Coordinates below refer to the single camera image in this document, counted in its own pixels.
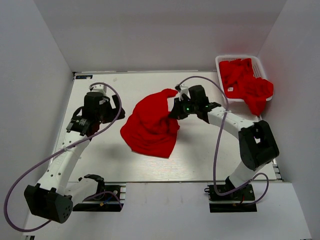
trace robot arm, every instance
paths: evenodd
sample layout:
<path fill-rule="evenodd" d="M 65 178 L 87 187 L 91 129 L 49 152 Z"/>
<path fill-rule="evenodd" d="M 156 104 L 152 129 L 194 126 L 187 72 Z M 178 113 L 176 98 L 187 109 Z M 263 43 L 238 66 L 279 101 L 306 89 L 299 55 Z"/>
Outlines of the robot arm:
<path fill-rule="evenodd" d="M 98 175 L 88 174 L 79 182 L 67 188 L 67 183 L 80 155 L 89 145 L 91 139 L 66 148 L 84 140 L 99 130 L 101 123 L 111 122 L 119 111 L 119 101 L 113 95 L 115 108 L 106 95 L 107 87 L 95 85 L 84 97 L 84 105 L 78 108 L 66 128 L 61 148 L 65 152 L 53 159 L 46 172 L 35 186 L 28 185 L 24 197 L 33 215 L 64 223 L 70 216 L 73 206 L 81 203 L 86 197 L 104 191 L 104 179 Z M 125 117 L 121 109 L 119 119 Z"/>
<path fill-rule="evenodd" d="M 216 102 L 209 102 L 201 85 L 190 87 L 177 86 L 180 96 L 174 99 L 170 118 L 184 119 L 189 114 L 208 124 L 220 127 L 226 109 Z M 253 122 L 228 113 L 224 130 L 239 140 L 241 163 L 226 179 L 226 189 L 232 190 L 247 181 L 279 155 L 279 149 L 266 121 Z"/>

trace purple cable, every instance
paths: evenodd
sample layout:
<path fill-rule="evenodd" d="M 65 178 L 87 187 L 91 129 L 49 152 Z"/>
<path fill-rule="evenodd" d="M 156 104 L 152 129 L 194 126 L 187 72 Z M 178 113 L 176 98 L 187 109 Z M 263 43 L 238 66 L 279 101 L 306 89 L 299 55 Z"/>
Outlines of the purple cable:
<path fill-rule="evenodd" d="M 232 193 L 234 193 L 235 191 L 238 191 L 238 190 L 244 188 L 246 185 L 248 185 L 251 181 L 253 181 L 253 180 L 254 180 L 256 177 L 258 177 L 259 175 L 263 175 L 263 176 L 265 176 L 265 178 L 266 178 L 266 188 L 265 188 L 264 193 L 262 194 L 262 196 L 261 196 L 258 200 L 254 201 L 254 202 L 251 202 L 251 203 L 248 203 L 247 205 L 252 205 L 252 204 L 255 204 L 255 203 L 259 202 L 259 201 L 266 195 L 266 193 L 267 193 L 267 191 L 268 191 L 268 188 L 269 188 L 269 178 L 268 178 L 268 176 L 267 176 L 266 174 L 264 174 L 263 172 L 257 173 L 251 180 L 246 181 L 244 184 L 236 187 L 235 189 L 232 189 L 232 190 L 227 191 L 227 192 L 218 192 L 218 188 L 217 188 L 217 176 L 216 176 L 217 159 L 218 159 L 218 151 L 219 151 L 219 145 L 220 145 L 221 135 L 222 135 L 222 131 L 223 131 L 223 129 L 224 129 L 226 117 L 227 117 L 228 110 L 229 110 L 229 101 L 228 101 L 228 98 L 227 98 L 226 94 L 224 93 L 224 91 L 223 91 L 214 81 L 212 81 L 211 79 L 209 79 L 209 78 L 207 78 L 207 77 L 204 77 L 204 76 L 189 76 L 189 77 L 187 77 L 186 79 L 184 79 L 182 82 L 180 82 L 178 85 L 180 86 L 180 85 L 183 84 L 185 81 L 187 81 L 187 80 L 189 80 L 189 79 L 193 79 L 193 78 L 204 79 L 204 80 L 207 80 L 207 81 L 213 83 L 213 84 L 219 89 L 219 91 L 222 93 L 223 97 L 225 98 L 225 103 L 226 103 L 225 112 L 224 112 L 224 115 L 223 115 L 223 118 L 222 118 L 220 130 L 219 130 L 218 137 L 217 137 L 217 140 L 216 140 L 215 152 L 214 152 L 214 158 L 213 158 L 213 188 L 214 188 L 215 193 L 216 193 L 218 196 L 226 196 L 226 195 L 232 194 Z"/>
<path fill-rule="evenodd" d="M 116 194 L 114 194 L 112 191 L 102 191 L 102 192 L 99 192 L 95 195 L 92 195 L 92 196 L 88 196 L 87 198 L 85 198 L 83 201 L 88 201 L 90 199 L 94 199 L 95 197 L 99 196 L 99 195 L 102 195 L 102 194 L 111 194 L 114 196 L 114 198 L 118 201 L 119 205 L 120 205 L 120 208 L 122 209 L 122 204 L 120 202 L 120 199 L 117 197 Z"/>
<path fill-rule="evenodd" d="M 87 140 L 90 140 L 92 138 L 94 138 L 95 136 L 99 135 L 99 134 L 102 134 L 104 131 L 106 131 L 108 128 L 111 127 L 112 124 L 114 124 L 114 122 L 118 119 L 120 113 L 121 113 L 121 109 L 122 109 L 122 102 L 121 102 L 121 99 L 120 99 L 120 96 L 119 94 L 117 93 L 117 91 L 112 87 L 110 86 L 109 84 L 106 84 L 104 82 L 95 82 L 93 84 L 90 85 L 90 90 L 93 88 L 94 85 L 104 85 L 108 88 L 110 88 L 116 95 L 116 97 L 118 98 L 119 100 L 119 111 L 118 113 L 116 114 L 115 118 L 112 120 L 112 122 L 109 123 L 108 126 L 106 126 L 104 129 L 102 129 L 101 131 L 98 131 L 96 132 L 95 134 L 89 136 L 89 137 L 86 137 L 82 140 L 79 140 L 79 141 L 76 141 L 72 144 L 70 144 L 69 146 L 66 147 L 66 149 L 72 149 L 74 148 L 75 146 L 87 141 Z M 15 189 L 15 187 L 17 186 L 17 184 L 26 176 L 28 175 L 31 171 L 33 171 L 34 169 L 36 169 L 37 167 L 41 166 L 42 164 L 44 164 L 45 162 L 49 161 L 50 159 L 56 157 L 56 156 L 59 156 L 60 154 L 64 153 L 66 150 L 65 149 L 61 149 L 57 152 L 55 152 L 54 154 L 46 157 L 44 160 L 38 162 L 36 165 L 34 165 L 33 167 L 31 167 L 30 169 L 28 169 L 25 173 L 23 173 L 14 183 L 13 185 L 10 187 L 6 197 L 5 197 L 5 200 L 4 200 L 4 205 L 3 205 L 3 213 L 4 213 L 4 218 L 6 220 L 6 222 L 10 225 L 10 227 L 12 227 L 13 229 L 19 231 L 19 232 L 23 232 L 23 233 L 30 233 L 30 232 L 33 232 L 33 231 L 36 231 L 36 230 L 39 230 L 41 228 L 43 228 L 45 225 L 47 225 L 48 223 L 50 223 L 51 221 L 46 221 L 44 224 L 38 226 L 38 227 L 35 227 L 35 228 L 32 228 L 32 229 L 23 229 L 23 228 L 20 228 L 18 226 L 16 226 L 12 221 L 11 219 L 9 218 L 9 215 L 8 215 L 8 202 L 9 202 L 9 197 L 11 195 L 11 193 L 13 192 L 13 190 Z"/>

